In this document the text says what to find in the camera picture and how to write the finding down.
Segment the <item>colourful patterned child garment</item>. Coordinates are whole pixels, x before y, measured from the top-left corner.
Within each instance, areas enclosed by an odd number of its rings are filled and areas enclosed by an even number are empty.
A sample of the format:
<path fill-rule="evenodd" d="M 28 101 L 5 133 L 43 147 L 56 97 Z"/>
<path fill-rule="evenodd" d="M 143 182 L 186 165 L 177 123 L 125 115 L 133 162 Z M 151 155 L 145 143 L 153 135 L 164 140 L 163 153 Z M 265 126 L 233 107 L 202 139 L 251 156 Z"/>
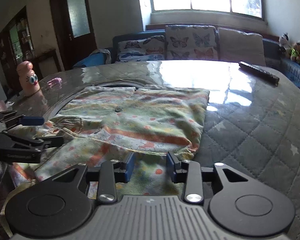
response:
<path fill-rule="evenodd" d="M 209 95 L 156 85 L 86 87 L 42 126 L 14 129 L 32 138 L 61 135 L 64 145 L 47 150 L 39 164 L 13 163 L 13 183 L 34 184 L 79 163 L 97 167 L 133 153 L 132 177 L 116 185 L 118 194 L 179 195 L 183 186 L 171 182 L 166 154 L 185 160 L 197 153 Z"/>

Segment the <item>pink tissue pack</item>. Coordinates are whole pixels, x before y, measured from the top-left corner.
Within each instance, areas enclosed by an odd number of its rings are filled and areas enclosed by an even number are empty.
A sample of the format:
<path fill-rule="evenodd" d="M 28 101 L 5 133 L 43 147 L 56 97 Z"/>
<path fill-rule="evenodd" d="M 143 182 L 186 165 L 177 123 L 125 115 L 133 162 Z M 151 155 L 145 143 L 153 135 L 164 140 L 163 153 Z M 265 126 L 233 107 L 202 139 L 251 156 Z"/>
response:
<path fill-rule="evenodd" d="M 4 102 L 0 100 L 0 112 L 11 110 L 13 105 L 14 102 Z"/>

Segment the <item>pink cartoon face bottle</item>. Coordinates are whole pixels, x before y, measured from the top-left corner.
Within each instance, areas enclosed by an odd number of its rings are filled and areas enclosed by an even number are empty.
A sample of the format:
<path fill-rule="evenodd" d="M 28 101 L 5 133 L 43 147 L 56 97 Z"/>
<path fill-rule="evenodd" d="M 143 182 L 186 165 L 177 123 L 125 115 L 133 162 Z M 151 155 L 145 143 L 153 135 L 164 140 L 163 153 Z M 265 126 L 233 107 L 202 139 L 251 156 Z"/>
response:
<path fill-rule="evenodd" d="M 30 61 L 24 61 L 17 66 L 19 82 L 26 97 L 32 96 L 40 90 L 38 76 L 33 70 L 33 64 Z"/>

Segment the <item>small pink toy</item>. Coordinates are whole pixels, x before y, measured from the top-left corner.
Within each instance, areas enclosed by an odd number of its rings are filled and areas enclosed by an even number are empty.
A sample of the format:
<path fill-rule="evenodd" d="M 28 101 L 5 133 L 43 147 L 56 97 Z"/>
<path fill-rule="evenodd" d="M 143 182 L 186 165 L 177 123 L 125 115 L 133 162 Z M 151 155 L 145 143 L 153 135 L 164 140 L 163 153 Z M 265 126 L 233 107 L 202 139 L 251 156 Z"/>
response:
<path fill-rule="evenodd" d="M 51 79 L 50 81 L 47 81 L 47 85 L 49 86 L 49 88 L 52 88 L 55 86 L 61 88 L 62 87 L 62 78 L 55 77 L 55 78 Z"/>

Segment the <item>dark wooden display cabinet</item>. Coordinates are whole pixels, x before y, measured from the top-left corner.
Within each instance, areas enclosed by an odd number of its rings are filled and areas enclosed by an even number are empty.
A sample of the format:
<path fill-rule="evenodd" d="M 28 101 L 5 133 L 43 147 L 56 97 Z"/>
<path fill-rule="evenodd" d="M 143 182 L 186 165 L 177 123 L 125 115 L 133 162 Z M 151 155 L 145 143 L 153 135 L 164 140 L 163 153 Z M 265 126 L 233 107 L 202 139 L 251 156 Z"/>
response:
<path fill-rule="evenodd" d="M 33 44 L 23 7 L 0 33 L 0 63 L 5 77 L 3 90 L 8 98 L 18 94 L 22 88 L 17 65 L 33 56 Z"/>

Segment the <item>grey quilted star table cover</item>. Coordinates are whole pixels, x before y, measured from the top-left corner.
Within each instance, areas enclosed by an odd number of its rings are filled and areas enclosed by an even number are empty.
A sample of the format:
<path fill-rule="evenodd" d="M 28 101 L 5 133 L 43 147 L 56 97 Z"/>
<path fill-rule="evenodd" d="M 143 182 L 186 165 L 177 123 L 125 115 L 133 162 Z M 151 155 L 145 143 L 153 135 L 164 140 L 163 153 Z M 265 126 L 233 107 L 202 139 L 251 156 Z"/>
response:
<path fill-rule="evenodd" d="M 239 70 L 236 63 L 148 61 L 115 63 L 59 73 L 62 87 L 49 88 L 15 103 L 27 115 L 53 118 L 89 86 L 200 88 L 210 92 L 204 128 L 192 160 L 224 163 L 280 191 L 294 203 L 289 230 L 300 239 L 300 89 L 277 70 L 278 86 Z"/>

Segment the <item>black remote control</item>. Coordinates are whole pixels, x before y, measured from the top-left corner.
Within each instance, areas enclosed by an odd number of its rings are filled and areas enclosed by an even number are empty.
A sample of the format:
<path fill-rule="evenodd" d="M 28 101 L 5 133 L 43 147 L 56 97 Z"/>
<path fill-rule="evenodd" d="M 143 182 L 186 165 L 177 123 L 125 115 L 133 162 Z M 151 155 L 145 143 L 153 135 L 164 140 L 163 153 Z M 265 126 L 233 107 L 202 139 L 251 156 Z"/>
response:
<path fill-rule="evenodd" d="M 270 72 L 260 68 L 259 66 L 255 66 L 253 64 L 248 64 L 246 62 L 240 61 L 238 63 L 241 71 L 249 73 L 253 76 L 259 77 L 272 85 L 278 86 L 280 78 L 276 75 L 271 74 Z"/>

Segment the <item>left butterfly print cushion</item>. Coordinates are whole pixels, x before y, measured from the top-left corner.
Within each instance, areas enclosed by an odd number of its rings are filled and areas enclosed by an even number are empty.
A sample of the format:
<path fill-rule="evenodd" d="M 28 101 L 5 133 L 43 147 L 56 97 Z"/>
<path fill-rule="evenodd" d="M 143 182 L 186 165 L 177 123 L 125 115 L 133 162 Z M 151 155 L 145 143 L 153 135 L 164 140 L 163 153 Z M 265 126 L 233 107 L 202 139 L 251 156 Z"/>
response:
<path fill-rule="evenodd" d="M 121 41 L 117 46 L 117 62 L 162 61 L 166 54 L 163 35 L 154 35 L 140 40 Z"/>

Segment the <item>upright butterfly print cushion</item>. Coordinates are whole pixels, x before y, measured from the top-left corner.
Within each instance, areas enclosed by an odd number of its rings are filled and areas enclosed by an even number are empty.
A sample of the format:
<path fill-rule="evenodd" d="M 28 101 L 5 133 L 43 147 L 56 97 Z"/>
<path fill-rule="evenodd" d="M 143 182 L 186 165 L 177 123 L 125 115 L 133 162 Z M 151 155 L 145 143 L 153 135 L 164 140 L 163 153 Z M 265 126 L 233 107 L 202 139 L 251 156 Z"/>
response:
<path fill-rule="evenodd" d="M 167 25 L 165 37 L 168 60 L 219 60 L 216 29 L 211 25 Z"/>

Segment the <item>dark wooden door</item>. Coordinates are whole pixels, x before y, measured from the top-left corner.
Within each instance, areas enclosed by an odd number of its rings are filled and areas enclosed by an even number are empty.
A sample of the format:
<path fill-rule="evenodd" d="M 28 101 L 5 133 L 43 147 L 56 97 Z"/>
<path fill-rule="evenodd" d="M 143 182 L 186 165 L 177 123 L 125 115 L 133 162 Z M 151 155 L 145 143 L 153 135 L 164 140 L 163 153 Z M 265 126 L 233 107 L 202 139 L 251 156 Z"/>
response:
<path fill-rule="evenodd" d="M 65 70 L 97 49 L 88 0 L 49 0 L 53 27 Z"/>

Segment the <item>plain beige cushion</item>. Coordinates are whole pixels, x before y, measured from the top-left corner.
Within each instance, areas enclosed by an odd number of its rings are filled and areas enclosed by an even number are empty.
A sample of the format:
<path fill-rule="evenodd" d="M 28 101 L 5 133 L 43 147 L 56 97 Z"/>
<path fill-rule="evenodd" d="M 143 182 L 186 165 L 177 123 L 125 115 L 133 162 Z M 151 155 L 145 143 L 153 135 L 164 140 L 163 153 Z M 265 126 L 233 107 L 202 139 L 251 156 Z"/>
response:
<path fill-rule="evenodd" d="M 262 35 L 218 28 L 218 37 L 221 61 L 266 66 Z"/>

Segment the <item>dark blue sofa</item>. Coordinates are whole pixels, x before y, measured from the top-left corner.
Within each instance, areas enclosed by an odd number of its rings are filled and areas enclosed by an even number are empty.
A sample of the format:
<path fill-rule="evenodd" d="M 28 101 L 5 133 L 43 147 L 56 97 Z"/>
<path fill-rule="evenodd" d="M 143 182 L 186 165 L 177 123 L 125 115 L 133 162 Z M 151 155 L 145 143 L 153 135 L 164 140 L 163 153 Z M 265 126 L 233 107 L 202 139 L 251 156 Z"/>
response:
<path fill-rule="evenodd" d="M 210 25 L 167 25 L 115 36 L 112 47 L 94 50 L 74 67 L 162 60 L 244 61 L 274 68 L 300 88 L 300 41 L 289 44 L 287 33 L 275 42 L 257 33 Z"/>

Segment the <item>black white plush toy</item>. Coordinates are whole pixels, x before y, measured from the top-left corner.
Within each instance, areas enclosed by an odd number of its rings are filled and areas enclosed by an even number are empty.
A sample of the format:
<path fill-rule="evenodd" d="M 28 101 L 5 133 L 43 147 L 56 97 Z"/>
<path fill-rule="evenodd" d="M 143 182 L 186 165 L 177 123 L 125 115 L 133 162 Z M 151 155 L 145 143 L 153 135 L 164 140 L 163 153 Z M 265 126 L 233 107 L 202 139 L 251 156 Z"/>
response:
<path fill-rule="evenodd" d="M 283 33 L 280 37 L 279 37 L 279 52 L 280 54 L 285 54 L 287 52 L 287 50 L 289 50 L 291 48 L 290 44 L 289 44 L 289 37 L 287 33 Z"/>

